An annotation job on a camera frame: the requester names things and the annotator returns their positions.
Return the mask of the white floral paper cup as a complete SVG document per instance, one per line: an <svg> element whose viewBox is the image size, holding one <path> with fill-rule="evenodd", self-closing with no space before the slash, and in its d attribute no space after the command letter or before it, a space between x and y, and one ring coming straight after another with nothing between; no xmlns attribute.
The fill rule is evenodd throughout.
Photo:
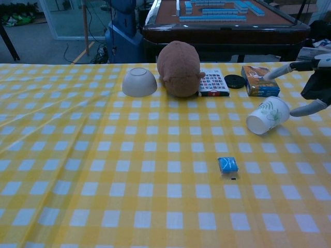
<svg viewBox="0 0 331 248"><path fill-rule="evenodd" d="M248 115L246 125L254 134L262 135L284 123L289 117L288 105L281 98L270 96Z"/></svg>

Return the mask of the wooden pole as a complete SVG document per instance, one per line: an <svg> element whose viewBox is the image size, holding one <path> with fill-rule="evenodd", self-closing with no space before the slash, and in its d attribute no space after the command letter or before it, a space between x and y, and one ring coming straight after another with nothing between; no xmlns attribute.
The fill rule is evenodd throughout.
<svg viewBox="0 0 331 248"><path fill-rule="evenodd" d="M87 27L87 6L86 0L81 0L82 14L83 14L83 27L84 27L84 41L85 41L85 53L89 55L89 43L88 43L88 27Z"/></svg>

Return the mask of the long blue mahjong tile row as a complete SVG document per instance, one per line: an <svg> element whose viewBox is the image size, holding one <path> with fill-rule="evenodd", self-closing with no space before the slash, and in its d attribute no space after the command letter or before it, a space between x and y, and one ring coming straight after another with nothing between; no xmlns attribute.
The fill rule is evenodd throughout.
<svg viewBox="0 0 331 248"><path fill-rule="evenodd" d="M246 22L245 16L223 14L223 15L203 15L203 16L181 16L179 17L180 22Z"/></svg>

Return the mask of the white plastic basket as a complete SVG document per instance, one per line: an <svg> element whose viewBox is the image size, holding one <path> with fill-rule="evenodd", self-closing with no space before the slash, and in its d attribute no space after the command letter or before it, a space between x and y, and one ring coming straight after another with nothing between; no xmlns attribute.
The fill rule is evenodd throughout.
<svg viewBox="0 0 331 248"><path fill-rule="evenodd" d="M297 61L311 60L311 59L314 59L316 56L319 56L319 55L322 55L322 54L329 54L329 53L331 53L331 50L329 50L329 49L303 47L299 51L299 54L298 54L296 60Z"/></svg>

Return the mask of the brown plush toy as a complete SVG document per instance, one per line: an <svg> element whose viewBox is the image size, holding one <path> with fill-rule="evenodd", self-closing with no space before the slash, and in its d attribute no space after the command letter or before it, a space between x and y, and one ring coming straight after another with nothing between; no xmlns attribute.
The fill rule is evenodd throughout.
<svg viewBox="0 0 331 248"><path fill-rule="evenodd" d="M172 41L158 55L157 70L168 94L185 98L196 94L205 73L200 71L196 49L182 41Z"/></svg>

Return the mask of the blue machine base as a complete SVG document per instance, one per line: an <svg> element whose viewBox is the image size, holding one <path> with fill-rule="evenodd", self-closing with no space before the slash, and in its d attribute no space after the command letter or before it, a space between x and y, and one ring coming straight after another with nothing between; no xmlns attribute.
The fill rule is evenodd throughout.
<svg viewBox="0 0 331 248"><path fill-rule="evenodd" d="M136 0L108 0L111 21L105 33L109 63L144 62L143 36L137 31Z"/></svg>

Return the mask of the blue and orange box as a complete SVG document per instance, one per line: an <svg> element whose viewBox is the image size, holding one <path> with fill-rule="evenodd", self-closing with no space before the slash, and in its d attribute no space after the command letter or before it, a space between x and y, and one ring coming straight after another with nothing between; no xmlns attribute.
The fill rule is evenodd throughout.
<svg viewBox="0 0 331 248"><path fill-rule="evenodd" d="M280 88L275 80L266 81L263 76L269 73L266 67L242 66L241 75L245 79L248 96L251 97L277 97Z"/></svg>

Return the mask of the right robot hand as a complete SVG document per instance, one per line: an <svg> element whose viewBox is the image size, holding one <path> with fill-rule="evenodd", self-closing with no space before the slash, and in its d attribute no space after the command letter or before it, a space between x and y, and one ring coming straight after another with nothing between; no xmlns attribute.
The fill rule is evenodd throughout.
<svg viewBox="0 0 331 248"><path fill-rule="evenodd" d="M270 81L292 71L313 71L300 93L311 103L290 111L294 117L308 116L322 111L331 105L331 53L317 55L307 61L295 61L268 72L263 79Z"/></svg>

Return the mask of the short blue mahjong tile row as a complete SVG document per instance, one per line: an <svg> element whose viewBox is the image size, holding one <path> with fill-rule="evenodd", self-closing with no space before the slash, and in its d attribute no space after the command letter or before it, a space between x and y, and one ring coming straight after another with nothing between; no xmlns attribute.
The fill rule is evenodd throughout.
<svg viewBox="0 0 331 248"><path fill-rule="evenodd" d="M204 8L202 9L204 15L213 14L239 14L237 9L220 9L220 8Z"/></svg>

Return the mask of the card box with colourful grid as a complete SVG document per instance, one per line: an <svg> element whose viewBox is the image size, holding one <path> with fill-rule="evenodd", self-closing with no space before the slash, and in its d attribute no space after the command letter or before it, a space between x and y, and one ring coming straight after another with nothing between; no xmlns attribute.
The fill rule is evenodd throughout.
<svg viewBox="0 0 331 248"><path fill-rule="evenodd" d="M201 69L205 77L200 79L198 95L200 97L228 97L229 88L220 69Z"/></svg>

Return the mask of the black table leg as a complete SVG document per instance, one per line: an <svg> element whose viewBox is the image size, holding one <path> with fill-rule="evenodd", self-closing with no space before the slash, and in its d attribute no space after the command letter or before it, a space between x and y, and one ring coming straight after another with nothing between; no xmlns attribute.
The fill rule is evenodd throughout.
<svg viewBox="0 0 331 248"><path fill-rule="evenodd" d="M6 32L6 30L1 25L1 23L0 23L0 35L1 35L1 37L2 37L2 39L4 41L4 43L5 43L5 45L7 47L7 49L9 50L9 52L10 52L13 60L14 61L19 61L20 60L20 57L19 57L18 53L16 52L15 47L13 46L13 44L12 44L12 42L11 42L11 40L10 40L7 32Z"/></svg>

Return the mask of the black round lid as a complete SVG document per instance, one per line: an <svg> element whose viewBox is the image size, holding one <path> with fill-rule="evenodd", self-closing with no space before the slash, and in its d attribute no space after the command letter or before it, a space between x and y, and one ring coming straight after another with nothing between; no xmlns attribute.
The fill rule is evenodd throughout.
<svg viewBox="0 0 331 248"><path fill-rule="evenodd" d="M232 89L240 89L245 86L245 79L242 76L229 74L224 77L226 85Z"/></svg>

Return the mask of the diagonal blue mahjong tile row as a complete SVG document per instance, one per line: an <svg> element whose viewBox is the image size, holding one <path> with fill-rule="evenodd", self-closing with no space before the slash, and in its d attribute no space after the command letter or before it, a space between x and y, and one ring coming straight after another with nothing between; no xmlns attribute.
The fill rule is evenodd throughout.
<svg viewBox="0 0 331 248"><path fill-rule="evenodd" d="M258 17L263 17L265 16L265 12L254 5L250 1L240 1L240 0L235 0L234 1L234 7L238 10L240 13L247 13L248 10L253 12L256 16Z"/></svg>

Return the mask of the green items pile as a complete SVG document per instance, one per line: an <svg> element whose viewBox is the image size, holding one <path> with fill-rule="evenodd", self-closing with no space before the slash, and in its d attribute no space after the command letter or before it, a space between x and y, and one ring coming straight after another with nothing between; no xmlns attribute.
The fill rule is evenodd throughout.
<svg viewBox="0 0 331 248"><path fill-rule="evenodd" d="M4 14L0 17L0 22L8 27L21 26L32 23L35 16L20 14Z"/></svg>

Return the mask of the dark wooden mahjong table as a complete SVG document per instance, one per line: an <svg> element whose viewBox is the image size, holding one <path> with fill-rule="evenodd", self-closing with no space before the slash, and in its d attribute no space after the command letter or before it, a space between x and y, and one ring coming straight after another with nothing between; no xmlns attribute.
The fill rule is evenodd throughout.
<svg viewBox="0 0 331 248"><path fill-rule="evenodd" d="M154 0L142 29L146 57L154 60L171 41L194 46L202 61L229 61L238 55L276 55L281 61L297 58L309 35L310 27L262 0L250 1L265 12L252 11L239 22L181 22L176 15L176 0Z"/></svg>

